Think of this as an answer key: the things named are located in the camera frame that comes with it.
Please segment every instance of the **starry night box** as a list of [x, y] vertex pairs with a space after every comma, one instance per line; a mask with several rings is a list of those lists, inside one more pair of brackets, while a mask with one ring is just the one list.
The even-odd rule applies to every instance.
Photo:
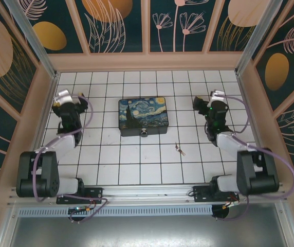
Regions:
[[119, 129], [122, 136], [166, 134], [169, 120], [163, 97], [121, 99], [119, 101]]

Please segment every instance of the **wire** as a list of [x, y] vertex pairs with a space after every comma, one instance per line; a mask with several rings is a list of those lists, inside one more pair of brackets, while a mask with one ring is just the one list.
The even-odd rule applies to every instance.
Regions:
[[100, 207], [98, 207], [98, 209], [96, 209], [91, 215], [85, 217], [83, 220], [80, 220], [80, 221], [74, 221], [72, 216], [73, 214], [75, 213], [75, 211], [73, 211], [70, 215], [69, 215], [69, 219], [72, 223], [76, 223], [76, 224], [80, 224], [80, 223], [83, 223], [89, 219], [91, 219], [94, 215], [96, 215], [107, 203], [108, 203], [108, 199], [107, 198], [90, 198], [90, 197], [79, 197], [79, 196], [74, 196], [74, 195], [67, 195], [67, 194], [64, 194], [64, 195], [61, 195], [59, 197], [70, 197], [70, 198], [75, 198], [75, 199], [81, 199], [81, 200], [103, 200], [105, 201]]
[[86, 128], [86, 127], [90, 124], [90, 122], [92, 121], [92, 116], [93, 116], [93, 114], [94, 114], [94, 111], [93, 111], [93, 107], [92, 107], [91, 102], [90, 102], [88, 99], [86, 99], [84, 96], [81, 96], [81, 95], [75, 95], [75, 94], [73, 94], [72, 96], [76, 96], [76, 97], [79, 97], [79, 98], [85, 100], [85, 101], [88, 103], [89, 107], [91, 108], [91, 115], [90, 115], [89, 120], [88, 120], [87, 123], [85, 124], [85, 126], [79, 128], [79, 129], [77, 129], [77, 130], [71, 131], [71, 132], [69, 132], [69, 133], [62, 134], [62, 135], [57, 136], [55, 139], [51, 140], [48, 144], [46, 144], [44, 147], [42, 147], [42, 148], [39, 150], [39, 152], [37, 153], [37, 155], [36, 155], [36, 157], [35, 157], [35, 160], [34, 160], [34, 164], [33, 164], [33, 171], [32, 171], [32, 176], [33, 176], [33, 178], [32, 178], [32, 180], [33, 180], [33, 194], [34, 194], [35, 199], [36, 199], [38, 202], [43, 202], [44, 199], [45, 199], [45, 198], [42, 198], [42, 199], [39, 198], [39, 196], [38, 196], [38, 191], [37, 191], [37, 188], [36, 188], [36, 169], [37, 169], [37, 166], [38, 166], [38, 160], [39, 160], [41, 154], [43, 153], [44, 150], [48, 149], [48, 148], [51, 147], [54, 143], [56, 143], [60, 138], [64, 138], [65, 136], [73, 135], [73, 134], [76, 134], [76, 133], [82, 131], [82, 130], [83, 130], [84, 128]]
[[283, 198], [287, 198], [288, 196], [290, 196], [294, 192], [294, 169], [291, 167], [290, 163], [287, 160], [285, 160], [284, 158], [280, 157], [278, 154], [275, 154], [275, 153], [273, 153], [273, 152], [271, 152], [271, 151], [269, 151], [267, 149], [259, 148], [259, 147], [253, 146], [251, 144], [247, 144], [246, 142], [244, 142], [241, 139], [237, 138], [235, 135], [233, 135], [233, 139], [236, 140], [237, 142], [241, 143], [242, 145], [245, 145], [247, 147], [256, 149], [259, 152], [263, 152], [263, 153], [268, 154], [268, 155], [270, 155], [270, 156], [272, 156], [274, 158], [279, 159], [280, 161], [282, 161], [287, 166], [287, 168], [289, 168], [289, 170], [292, 173], [293, 185], [288, 190], [288, 192], [286, 192], [286, 193], [284, 193], [284, 194], [282, 194], [280, 196], [267, 196], [267, 195], [264, 195], [264, 194], [260, 194], [258, 196], [268, 198], [268, 199], [283, 199]]
[[235, 201], [239, 201], [236, 197], [234, 197], [232, 194], [229, 195], [231, 197], [231, 199], [235, 200]]
[[206, 135], [208, 135], [208, 133], [207, 133], [207, 123], [205, 123], [205, 125], [204, 125], [204, 132], [205, 132]]
[[194, 197], [194, 196], [196, 196], [196, 195], [198, 195], [199, 193], [198, 192], [194, 192], [193, 190], [192, 191], [190, 191], [190, 192], [188, 192], [188, 196], [189, 197]]
[[247, 119], [247, 121], [246, 121], [246, 123], [245, 123], [245, 125], [244, 125], [244, 127], [243, 127], [243, 129], [241, 131], [233, 132], [233, 135], [232, 135], [233, 139], [236, 140], [237, 142], [239, 142], [240, 144], [246, 146], [246, 147], [256, 149], [259, 152], [263, 152], [263, 153], [268, 154], [268, 155], [270, 155], [270, 156], [272, 156], [274, 158], [279, 159], [280, 161], [282, 161], [289, 168], [289, 170], [292, 173], [293, 184], [292, 184], [292, 186], [291, 186], [291, 188], [290, 188], [290, 190], [288, 192], [286, 192], [286, 193], [284, 193], [284, 194], [282, 194], [280, 196], [267, 196], [267, 195], [258, 195], [258, 196], [268, 198], [268, 199], [283, 199], [283, 198], [286, 198], [286, 197], [290, 196], [294, 192], [294, 169], [291, 167], [291, 164], [287, 160], [285, 160], [284, 158], [280, 157], [279, 155], [277, 155], [277, 154], [275, 154], [275, 153], [273, 153], [273, 152], [271, 152], [271, 151], [269, 151], [267, 149], [259, 148], [259, 147], [253, 146], [251, 144], [248, 144], [248, 143], [242, 141], [241, 139], [237, 138], [237, 136], [236, 136], [237, 133], [242, 133], [243, 131], [246, 130], [246, 128], [247, 128], [247, 126], [249, 124], [249, 120], [252, 119], [251, 115], [250, 115], [250, 112], [247, 110], [248, 109], [247, 104], [244, 101], [242, 101], [241, 99], [238, 99], [236, 97], [225, 96], [225, 95], [220, 95], [220, 94], [215, 94], [215, 96], [220, 97], [220, 98], [227, 98], [227, 99], [237, 100], [237, 101], [241, 102], [245, 107], [245, 111], [246, 111], [246, 113], [248, 115], [248, 119]]
[[249, 197], [247, 196], [247, 197], [246, 197], [246, 207], [245, 207], [245, 211], [244, 211], [242, 214], [240, 214], [240, 215], [238, 215], [238, 216], [235, 216], [235, 217], [232, 217], [232, 218], [229, 218], [229, 219], [226, 219], [226, 218], [224, 218], [224, 219], [222, 219], [222, 218], [216, 218], [216, 220], [222, 220], [222, 221], [234, 221], [234, 220], [241, 219], [241, 218], [244, 217], [244, 215], [245, 215], [246, 212], [248, 211], [249, 206], [250, 206], [250, 200], [249, 200]]

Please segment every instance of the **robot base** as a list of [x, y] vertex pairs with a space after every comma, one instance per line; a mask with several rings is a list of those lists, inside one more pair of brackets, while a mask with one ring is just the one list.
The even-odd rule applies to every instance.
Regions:
[[[73, 194], [73, 196], [88, 197], [88, 198], [101, 198], [102, 197], [102, 188], [84, 188], [81, 193]], [[101, 200], [94, 200], [96, 204], [101, 204]], [[71, 204], [90, 204], [89, 200], [81, 200], [69, 197], [57, 197], [57, 204], [71, 205]]]
[[210, 185], [194, 186], [192, 194], [195, 202], [228, 202], [232, 197], [240, 199], [234, 192], [214, 191]]

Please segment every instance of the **metal sheet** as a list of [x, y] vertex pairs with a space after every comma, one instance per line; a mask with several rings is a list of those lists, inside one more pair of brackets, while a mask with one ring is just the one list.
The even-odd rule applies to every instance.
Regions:
[[19, 218], [11, 246], [282, 247], [286, 244], [274, 204], [256, 204], [251, 205], [244, 218], [233, 222], [216, 221], [211, 216], [146, 216], [96, 217], [77, 225], [67, 218]]

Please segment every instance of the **purple cable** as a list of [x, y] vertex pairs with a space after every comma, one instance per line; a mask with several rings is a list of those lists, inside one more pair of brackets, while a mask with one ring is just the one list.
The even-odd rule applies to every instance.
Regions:
[[83, 223], [84, 221], [87, 221], [87, 220], [89, 220], [89, 219], [91, 219], [94, 215], [96, 215], [106, 204], [107, 204], [107, 202], [108, 202], [108, 200], [107, 200], [107, 198], [89, 198], [89, 197], [78, 197], [78, 196], [74, 196], [74, 195], [67, 195], [67, 194], [64, 194], [64, 195], [62, 195], [62, 196], [64, 196], [64, 197], [70, 197], [70, 198], [75, 198], [75, 199], [82, 199], [82, 200], [104, 200], [105, 202], [96, 210], [96, 211], [94, 211], [91, 215], [89, 215], [89, 216], [87, 216], [87, 217], [85, 217], [83, 220], [80, 220], [80, 221], [74, 221], [73, 219], [72, 219], [72, 216], [73, 216], [73, 214], [75, 213], [75, 211], [73, 211], [70, 215], [69, 215], [69, 219], [70, 219], [70, 221], [72, 222], [72, 223], [76, 223], [76, 224], [80, 224], [80, 223]]
[[242, 141], [241, 139], [239, 139], [239, 138], [237, 138], [235, 136], [236, 133], [242, 133], [243, 131], [245, 131], [246, 128], [248, 127], [249, 120], [252, 119], [251, 118], [251, 115], [250, 115], [250, 112], [247, 110], [248, 109], [247, 104], [245, 104], [245, 102], [242, 101], [241, 99], [238, 99], [238, 98], [235, 98], [235, 97], [232, 97], [232, 96], [224, 96], [224, 95], [220, 95], [220, 94], [215, 94], [215, 96], [221, 97], [221, 98], [227, 98], [227, 99], [237, 100], [237, 101], [241, 102], [244, 105], [244, 107], [245, 107], [246, 113], [248, 115], [248, 119], [247, 119], [246, 124], [244, 125], [242, 131], [234, 132], [233, 133], [233, 139], [236, 140], [236, 141], [238, 141], [239, 143], [241, 143], [244, 146], [249, 146], [249, 147], [251, 147], [253, 149], [256, 149], [256, 150], [258, 150], [260, 152], [266, 153], [266, 154], [268, 154], [268, 155], [270, 155], [270, 156], [272, 156], [274, 158], [278, 158], [280, 161], [282, 161], [290, 169], [290, 171], [292, 173], [292, 176], [293, 176], [293, 185], [292, 185], [291, 189], [287, 193], [284, 193], [284, 194], [280, 195], [279, 197], [276, 197], [276, 196], [274, 196], [274, 197], [273, 196], [266, 196], [266, 195], [258, 195], [258, 196], [264, 197], [264, 198], [268, 198], [268, 199], [282, 199], [282, 198], [286, 198], [286, 197], [290, 196], [294, 192], [294, 169], [291, 167], [290, 163], [288, 161], [286, 161], [285, 159], [283, 159], [282, 157], [280, 157], [279, 155], [277, 155], [277, 154], [275, 154], [273, 152], [270, 152], [267, 149], [259, 148], [259, 147], [255, 147], [253, 145], [247, 144], [246, 142]]
[[244, 211], [242, 214], [240, 214], [240, 215], [238, 215], [238, 216], [235, 216], [235, 217], [232, 217], [232, 218], [229, 218], [229, 219], [226, 219], [226, 218], [224, 218], [224, 219], [222, 219], [222, 218], [216, 218], [216, 219], [217, 219], [217, 220], [222, 220], [222, 221], [233, 221], [233, 220], [241, 219], [241, 218], [243, 218], [243, 216], [244, 216], [244, 215], [246, 214], [246, 212], [248, 211], [249, 206], [250, 206], [250, 200], [249, 200], [249, 197], [247, 196], [247, 197], [246, 197], [246, 207], [245, 207], [245, 211]]
[[258, 195], [260, 197], [264, 197], [264, 198], [268, 198], [268, 199], [282, 199], [282, 198], [286, 198], [288, 196], [290, 196], [293, 192], [294, 192], [294, 169], [291, 167], [290, 163], [288, 161], [286, 161], [285, 159], [283, 159], [282, 157], [280, 157], [279, 155], [267, 150], [267, 149], [264, 149], [264, 148], [259, 148], [259, 147], [256, 147], [256, 146], [253, 146], [253, 145], [250, 145], [250, 144], [247, 144], [246, 142], [242, 141], [241, 139], [237, 138], [235, 135], [233, 135], [233, 139], [238, 141], [239, 143], [241, 143], [242, 145], [245, 145], [245, 146], [248, 146], [248, 147], [251, 147], [253, 149], [257, 149], [258, 151], [260, 152], [263, 152], [265, 154], [268, 154], [274, 158], [277, 158], [279, 159], [280, 161], [282, 161], [291, 171], [292, 175], [293, 175], [293, 185], [291, 187], [291, 189], [289, 189], [288, 192], [280, 195], [280, 196], [266, 196], [266, 195]]
[[62, 137], [64, 137], [64, 136], [73, 135], [73, 134], [76, 134], [76, 133], [82, 131], [82, 130], [85, 129], [85, 128], [90, 124], [90, 122], [92, 121], [92, 116], [93, 116], [93, 114], [94, 114], [94, 110], [93, 110], [93, 107], [92, 107], [91, 102], [90, 102], [88, 99], [86, 99], [85, 97], [80, 96], [80, 95], [73, 94], [72, 96], [79, 97], [79, 98], [85, 100], [85, 101], [88, 103], [88, 105], [89, 105], [89, 107], [90, 107], [90, 109], [91, 109], [90, 118], [89, 118], [88, 122], [85, 124], [84, 127], [81, 127], [81, 128], [79, 128], [78, 130], [74, 130], [74, 131], [72, 131], [72, 132], [69, 132], [69, 133], [62, 134], [62, 135], [57, 136], [55, 139], [51, 140], [48, 144], [46, 144], [44, 147], [42, 147], [42, 148], [39, 150], [39, 152], [37, 153], [37, 155], [36, 155], [36, 157], [35, 157], [35, 160], [34, 160], [34, 164], [33, 164], [33, 174], [32, 174], [32, 175], [33, 175], [33, 194], [34, 194], [35, 199], [36, 199], [38, 202], [43, 202], [44, 199], [45, 199], [45, 198], [42, 198], [42, 199], [39, 198], [39, 196], [38, 196], [38, 191], [37, 191], [37, 189], [36, 189], [36, 169], [37, 169], [37, 166], [38, 166], [38, 160], [39, 160], [41, 154], [43, 153], [43, 151], [44, 151], [45, 149], [51, 147], [55, 142], [57, 142], [58, 139], [60, 139], [60, 138], [62, 138]]

